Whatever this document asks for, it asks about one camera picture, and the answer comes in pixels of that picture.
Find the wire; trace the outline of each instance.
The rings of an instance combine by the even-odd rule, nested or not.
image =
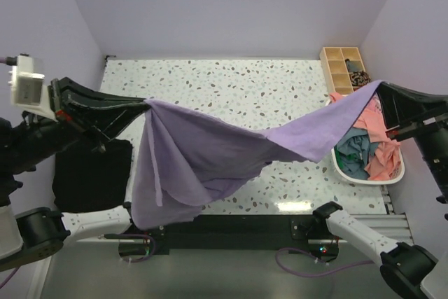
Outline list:
[[[0,284],[0,290],[5,287],[5,285],[7,285],[8,281],[11,280],[12,277],[14,277],[14,274],[17,273],[17,271],[20,269],[20,266],[15,268],[10,274],[9,276],[7,276],[7,278],[5,280],[3,280],[3,283]]]
[[[117,237],[118,239],[120,238],[143,238],[143,239],[147,239],[149,240],[152,244],[153,244],[153,248],[152,249],[147,249],[146,250],[146,255],[138,258],[138,259],[131,259],[129,258],[129,263],[139,263],[139,262],[144,262],[145,260],[148,260],[149,258],[151,258],[154,253],[155,253],[155,239],[153,239],[150,235],[143,235],[143,234],[122,234],[122,235],[116,235],[115,237]]]
[[[285,265],[283,265],[283,264],[280,262],[280,258],[279,258],[280,253],[282,253],[282,252],[284,252],[284,251],[300,252],[300,253],[303,253],[303,254],[306,255],[306,256],[309,256],[309,257],[311,257],[311,258],[317,260],[319,263],[326,263],[326,262],[325,262],[324,260],[319,259],[319,258],[315,258],[313,255],[311,255],[310,253],[308,253],[308,252],[306,252],[306,251],[304,251],[304,250],[296,249],[296,248],[282,248],[282,249],[278,250],[278,251],[275,253],[275,261],[276,261],[277,265],[278,265],[283,271],[286,271],[287,273],[291,273],[291,274],[294,274],[295,276],[298,276],[298,277],[304,277],[304,278],[319,278],[319,277],[329,276],[330,274],[334,274],[334,273],[336,273],[336,272],[343,271],[343,270],[345,270],[345,269],[349,269],[349,268],[351,268],[351,267],[356,267],[356,266],[361,266],[361,265],[367,265],[367,264],[373,264],[373,262],[372,262],[371,260],[364,260],[364,261],[362,261],[362,262],[357,262],[357,263],[352,263],[352,264],[348,264],[348,265],[341,266],[341,267],[336,267],[336,268],[333,269],[333,270],[326,271],[326,272],[322,272],[322,273],[316,273],[316,274],[312,274],[312,273],[303,273],[303,272],[297,272],[297,271],[294,271],[294,270],[292,270],[292,269],[286,267]]]

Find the purple cloth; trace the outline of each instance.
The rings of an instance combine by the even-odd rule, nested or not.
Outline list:
[[[381,81],[288,124],[252,131],[148,99],[132,219],[142,229],[192,221],[272,161],[319,162],[354,124]]]

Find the white wall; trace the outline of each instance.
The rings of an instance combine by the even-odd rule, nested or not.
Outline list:
[[[0,0],[0,55],[29,53],[45,62],[46,80],[68,76],[89,88],[98,88],[102,54],[79,13],[75,0]],[[19,109],[9,103],[8,67],[0,64],[0,116],[13,125],[20,122]],[[21,174],[21,190],[13,193],[15,213],[51,206],[53,160],[37,166],[37,172]],[[0,291],[0,298],[26,296],[34,265],[22,267]],[[0,281],[9,272],[0,274]]]
[[[388,0],[362,44],[369,73],[411,89],[448,94],[448,3]],[[448,207],[412,140],[402,145],[405,178],[389,188],[395,210],[406,211],[417,244],[440,257],[446,249]]]
[[[76,0],[120,58],[306,57],[360,45],[386,0]]]

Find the white basket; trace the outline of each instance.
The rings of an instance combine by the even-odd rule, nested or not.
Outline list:
[[[400,166],[397,168],[394,173],[392,174],[393,178],[390,180],[383,180],[383,181],[373,181],[373,180],[361,180],[361,179],[354,179],[345,174],[339,167],[336,161],[336,153],[335,149],[331,149],[331,159],[333,162],[333,165],[335,166],[335,171],[339,173],[339,175],[342,177],[343,181],[348,181],[352,183],[358,183],[361,185],[371,185],[371,186],[378,186],[378,185],[391,185],[392,183],[397,183],[399,180],[403,178],[403,175],[405,175],[405,162],[403,161],[403,156],[401,155],[401,150],[398,149],[398,153],[400,154]]]

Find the terrazzo surface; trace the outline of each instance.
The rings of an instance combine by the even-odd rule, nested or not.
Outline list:
[[[320,61],[306,60],[109,60],[101,91],[165,100],[252,130],[283,125],[328,100]],[[143,123],[141,116],[119,136],[134,146],[127,200]],[[310,214],[331,200],[351,214],[386,213],[379,186],[342,181],[327,155],[318,164],[274,162],[203,214]]]

